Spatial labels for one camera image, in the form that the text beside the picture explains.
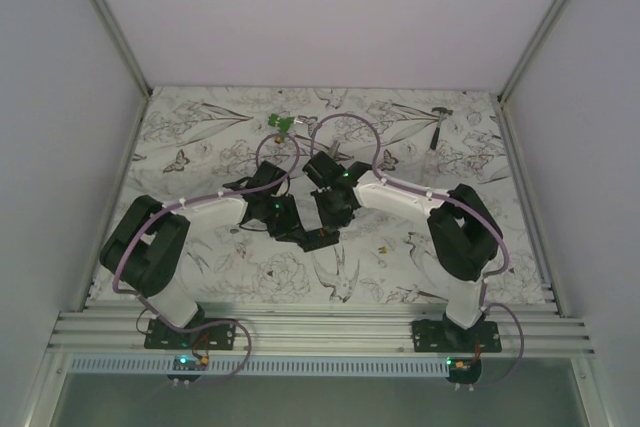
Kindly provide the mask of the black fuse box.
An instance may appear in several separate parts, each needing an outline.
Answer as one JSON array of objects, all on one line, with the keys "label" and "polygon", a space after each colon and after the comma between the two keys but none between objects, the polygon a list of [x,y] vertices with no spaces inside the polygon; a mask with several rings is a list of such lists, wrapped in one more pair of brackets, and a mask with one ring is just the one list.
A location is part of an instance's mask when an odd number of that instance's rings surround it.
[{"label": "black fuse box", "polygon": [[306,231],[302,238],[297,242],[297,245],[304,252],[312,252],[336,245],[339,241],[340,232],[338,230],[319,228]]}]

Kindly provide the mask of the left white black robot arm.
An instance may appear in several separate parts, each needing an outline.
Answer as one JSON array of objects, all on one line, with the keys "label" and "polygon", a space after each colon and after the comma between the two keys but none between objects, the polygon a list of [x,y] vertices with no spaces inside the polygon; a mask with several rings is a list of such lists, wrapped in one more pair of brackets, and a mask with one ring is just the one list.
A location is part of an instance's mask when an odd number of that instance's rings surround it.
[{"label": "left white black robot arm", "polygon": [[303,246],[309,235],[301,226],[295,200],[279,193],[290,171],[262,162],[254,176],[227,184],[221,191],[165,205],[143,195],[125,213],[100,253],[113,274],[112,289],[131,294],[168,327],[179,347],[197,346],[204,330],[201,308],[176,280],[187,236],[197,228],[217,229],[256,220],[269,236]]}]

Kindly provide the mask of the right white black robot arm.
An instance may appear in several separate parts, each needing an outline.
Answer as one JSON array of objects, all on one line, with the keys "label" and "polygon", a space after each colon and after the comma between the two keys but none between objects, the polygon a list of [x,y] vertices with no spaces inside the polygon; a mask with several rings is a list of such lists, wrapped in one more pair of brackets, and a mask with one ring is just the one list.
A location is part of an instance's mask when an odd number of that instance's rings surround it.
[{"label": "right white black robot arm", "polygon": [[359,208],[379,210],[414,223],[424,222],[437,259],[449,276],[443,338],[452,350],[468,350],[479,338],[488,264],[498,253],[508,259],[503,234],[476,191],[464,184],[433,190],[401,182],[373,166],[345,168],[319,152],[303,167],[317,187],[312,193],[325,227],[347,226]]}]

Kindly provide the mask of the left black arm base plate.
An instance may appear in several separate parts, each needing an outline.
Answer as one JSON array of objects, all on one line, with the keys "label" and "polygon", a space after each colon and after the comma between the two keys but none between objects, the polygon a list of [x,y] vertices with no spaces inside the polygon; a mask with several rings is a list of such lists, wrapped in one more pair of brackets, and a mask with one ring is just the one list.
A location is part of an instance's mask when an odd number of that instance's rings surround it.
[{"label": "left black arm base plate", "polygon": [[144,348],[148,350],[231,350],[236,326],[224,324],[194,333],[180,333],[157,319],[148,322]]}]

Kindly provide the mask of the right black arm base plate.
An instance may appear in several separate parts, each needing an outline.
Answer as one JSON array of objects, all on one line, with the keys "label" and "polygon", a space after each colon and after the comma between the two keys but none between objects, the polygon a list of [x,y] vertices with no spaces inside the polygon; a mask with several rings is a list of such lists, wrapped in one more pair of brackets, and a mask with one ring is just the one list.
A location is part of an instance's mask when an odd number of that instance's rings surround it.
[{"label": "right black arm base plate", "polygon": [[498,325],[481,317],[472,327],[464,329],[446,316],[441,320],[414,320],[411,338],[415,352],[427,353],[500,353],[502,344]]}]

